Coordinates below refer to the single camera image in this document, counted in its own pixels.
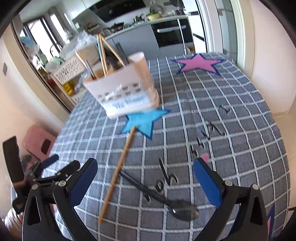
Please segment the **person's left hand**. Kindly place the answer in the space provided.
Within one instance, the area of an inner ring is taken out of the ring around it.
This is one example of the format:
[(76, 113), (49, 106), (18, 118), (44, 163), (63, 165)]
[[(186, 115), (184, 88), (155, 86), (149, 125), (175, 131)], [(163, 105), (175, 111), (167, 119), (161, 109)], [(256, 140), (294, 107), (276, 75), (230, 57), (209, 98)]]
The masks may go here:
[(15, 240), (22, 240), (23, 212), (17, 214), (11, 208), (4, 219), (4, 224)]

